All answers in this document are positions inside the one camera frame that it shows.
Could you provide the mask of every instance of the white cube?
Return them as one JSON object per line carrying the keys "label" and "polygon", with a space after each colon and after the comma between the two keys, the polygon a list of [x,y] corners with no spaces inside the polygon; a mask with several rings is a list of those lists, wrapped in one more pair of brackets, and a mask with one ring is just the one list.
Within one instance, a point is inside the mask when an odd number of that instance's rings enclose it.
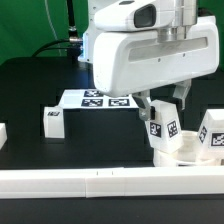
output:
{"label": "white cube", "polygon": [[61,107],[44,108],[45,138],[65,138],[64,115]]}
{"label": "white cube", "polygon": [[2,149],[6,140],[7,140],[7,134],[6,134],[5,124],[1,123],[0,124],[0,149]]}
{"label": "white cube", "polygon": [[198,159],[224,159],[224,109],[206,111],[195,147]]}
{"label": "white cube", "polygon": [[147,121],[146,127],[151,147],[166,153],[173,153],[183,145],[180,121],[175,104],[153,101],[155,120]]}

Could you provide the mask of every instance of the sticker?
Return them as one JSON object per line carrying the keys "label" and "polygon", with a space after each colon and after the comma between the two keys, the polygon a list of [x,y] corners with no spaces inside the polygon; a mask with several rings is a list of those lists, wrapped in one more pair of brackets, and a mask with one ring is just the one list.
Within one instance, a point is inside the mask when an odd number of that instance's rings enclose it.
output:
{"label": "sticker", "polygon": [[161,138],[162,137],[161,130],[162,130],[161,125],[150,122],[150,135],[154,135],[156,137]]}
{"label": "sticker", "polygon": [[224,133],[212,133],[211,146],[223,147],[224,146]]}
{"label": "sticker", "polygon": [[84,93],[84,97],[103,97],[103,94],[97,90],[87,90]]}
{"label": "sticker", "polygon": [[60,114],[60,112],[56,112],[56,111],[51,111],[47,114],[47,116],[51,116],[51,117],[57,117]]}
{"label": "sticker", "polygon": [[110,99],[110,107],[128,107],[130,106],[129,99]]}
{"label": "sticker", "polygon": [[103,100],[101,99],[86,99],[82,101],[82,107],[102,107]]}
{"label": "sticker", "polygon": [[174,137],[175,135],[178,134],[178,129],[177,129],[177,122],[176,121],[172,121],[167,125],[168,128],[168,133],[170,138]]}
{"label": "sticker", "polygon": [[201,141],[201,143],[203,144],[204,143],[204,141],[205,141],[205,137],[206,137],[206,135],[207,135],[207,129],[205,128],[205,126],[202,128],[202,130],[201,130],[201,133],[200,133],[200,135],[199,135],[199,139],[200,139],[200,141]]}

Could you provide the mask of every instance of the white container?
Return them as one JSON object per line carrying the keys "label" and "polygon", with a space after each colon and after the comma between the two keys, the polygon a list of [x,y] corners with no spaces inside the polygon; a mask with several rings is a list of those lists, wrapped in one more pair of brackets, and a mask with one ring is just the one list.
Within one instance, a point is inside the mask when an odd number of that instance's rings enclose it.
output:
{"label": "white container", "polygon": [[221,165],[221,159],[197,159],[199,149],[194,147],[197,141],[197,132],[182,131],[182,137],[184,145],[174,153],[168,154],[154,149],[153,163],[156,167]]}

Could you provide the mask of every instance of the black table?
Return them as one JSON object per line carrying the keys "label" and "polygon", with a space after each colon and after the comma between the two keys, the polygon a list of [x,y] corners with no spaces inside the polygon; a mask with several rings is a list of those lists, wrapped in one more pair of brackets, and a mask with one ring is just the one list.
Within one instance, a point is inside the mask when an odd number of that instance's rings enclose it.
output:
{"label": "black table", "polygon": [[[193,80],[182,129],[198,130],[207,108],[224,107],[224,73]],[[144,123],[136,109],[65,110],[64,141],[46,140],[43,109],[65,89],[94,88],[92,71],[66,58],[16,58],[0,67],[0,122],[8,142],[0,169],[153,166]],[[174,86],[151,91],[171,97]],[[223,223],[223,195],[101,199],[0,200],[1,223]]]}

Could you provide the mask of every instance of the green screen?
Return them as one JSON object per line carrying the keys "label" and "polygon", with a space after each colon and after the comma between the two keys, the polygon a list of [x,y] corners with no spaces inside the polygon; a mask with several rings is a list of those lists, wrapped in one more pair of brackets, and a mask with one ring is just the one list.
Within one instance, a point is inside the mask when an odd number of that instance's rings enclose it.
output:
{"label": "green screen", "polygon": [[[68,38],[66,0],[1,0],[0,1],[0,64],[14,57],[29,57],[42,45],[55,40],[45,8],[48,2],[52,24],[58,39]],[[76,26],[81,36],[88,27],[87,0],[73,0]],[[223,0],[199,0],[199,6],[211,10],[217,18],[220,34],[220,65],[224,69]],[[41,56],[59,56],[47,51]]]}

